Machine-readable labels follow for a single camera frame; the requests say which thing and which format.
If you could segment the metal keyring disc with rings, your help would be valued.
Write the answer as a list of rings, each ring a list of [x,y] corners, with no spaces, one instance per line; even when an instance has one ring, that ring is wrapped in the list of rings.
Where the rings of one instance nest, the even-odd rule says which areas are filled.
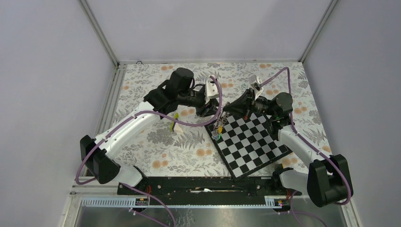
[[[216,121],[213,123],[213,130],[211,131],[212,136],[218,136],[220,135],[218,133],[218,128],[219,126],[223,126],[225,125],[225,123],[227,122],[227,117],[229,116],[229,113],[222,111],[219,116],[217,117]]]

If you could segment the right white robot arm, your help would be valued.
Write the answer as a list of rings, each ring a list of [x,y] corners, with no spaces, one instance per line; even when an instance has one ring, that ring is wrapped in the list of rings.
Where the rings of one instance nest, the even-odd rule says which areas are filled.
[[[274,193],[283,195],[289,189],[308,195],[317,207],[329,204],[346,205],[353,195],[352,181],[346,158],[330,155],[317,148],[296,128],[292,117],[293,98],[281,92],[272,100],[255,98],[247,89],[238,99],[223,107],[223,111],[247,118],[251,114],[267,115],[266,129],[273,140],[285,145],[308,167],[308,173],[286,168],[273,179]]]

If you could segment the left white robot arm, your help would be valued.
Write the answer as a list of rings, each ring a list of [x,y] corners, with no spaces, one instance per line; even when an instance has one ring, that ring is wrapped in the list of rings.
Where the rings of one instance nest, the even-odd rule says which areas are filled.
[[[82,163],[94,176],[81,182],[77,175],[75,181],[84,185],[92,181],[106,184],[111,181],[127,184],[135,194],[142,194],[147,187],[142,173],[136,168],[115,161],[118,153],[128,142],[147,127],[162,119],[188,127],[203,127],[217,119],[222,107],[222,88],[218,80],[210,75],[201,90],[195,91],[194,73],[186,68],[177,68],[169,79],[149,91],[143,101],[115,126],[94,138],[86,135],[80,140]],[[178,106],[196,107],[202,113],[214,116],[207,122],[194,124],[182,122],[169,116]]]

